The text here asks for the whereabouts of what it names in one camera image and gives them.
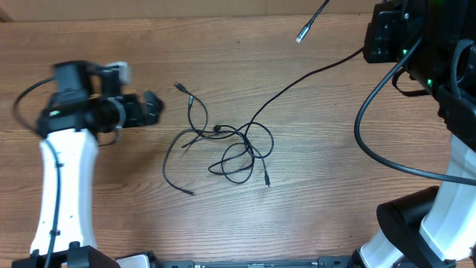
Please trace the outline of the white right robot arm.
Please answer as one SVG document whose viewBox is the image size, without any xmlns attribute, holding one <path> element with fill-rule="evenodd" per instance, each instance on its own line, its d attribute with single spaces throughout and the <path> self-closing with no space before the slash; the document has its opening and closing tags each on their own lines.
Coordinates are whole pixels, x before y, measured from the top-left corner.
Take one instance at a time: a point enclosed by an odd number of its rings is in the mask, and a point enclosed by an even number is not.
<svg viewBox="0 0 476 268">
<path fill-rule="evenodd" d="M 354 123 L 358 146 L 382 165 L 437 181 L 376 209 L 379 230 L 354 251 L 352 267 L 455 267 L 475 258 L 475 3 L 382 1 L 363 47 L 369 63 L 390 63 L 377 85 L 393 86 L 410 109 L 410 134 L 364 138 L 366 99 Z"/>
</svg>

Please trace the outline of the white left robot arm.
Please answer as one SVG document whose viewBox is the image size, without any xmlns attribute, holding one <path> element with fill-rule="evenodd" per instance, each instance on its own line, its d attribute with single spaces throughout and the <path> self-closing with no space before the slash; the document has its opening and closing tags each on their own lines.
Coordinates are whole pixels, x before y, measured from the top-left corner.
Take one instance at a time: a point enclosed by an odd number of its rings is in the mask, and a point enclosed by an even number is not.
<svg viewBox="0 0 476 268">
<path fill-rule="evenodd" d="M 102 66 L 84 60 L 53 65 L 53 75 L 21 93 L 51 81 L 57 89 L 35 126 L 13 116 L 38 135 L 43 163 L 42 202 L 36 234 L 27 258 L 13 267 L 159 267 L 152 252 L 110 258 L 97 249 L 92 224 L 92 183 L 101 133 L 157 124 L 163 102 L 151 91 L 140 101 L 121 89 L 131 80 L 125 62 Z"/>
</svg>

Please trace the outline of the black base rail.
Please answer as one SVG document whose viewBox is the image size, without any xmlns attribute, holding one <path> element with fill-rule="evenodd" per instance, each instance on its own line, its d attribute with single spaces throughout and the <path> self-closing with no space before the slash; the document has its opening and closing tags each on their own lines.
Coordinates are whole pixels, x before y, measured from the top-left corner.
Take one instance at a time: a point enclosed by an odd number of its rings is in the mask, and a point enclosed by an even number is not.
<svg viewBox="0 0 476 268">
<path fill-rule="evenodd" d="M 279 261 L 160 261 L 162 268 L 348 268 L 350 256 L 323 256 L 308 260 Z"/>
</svg>

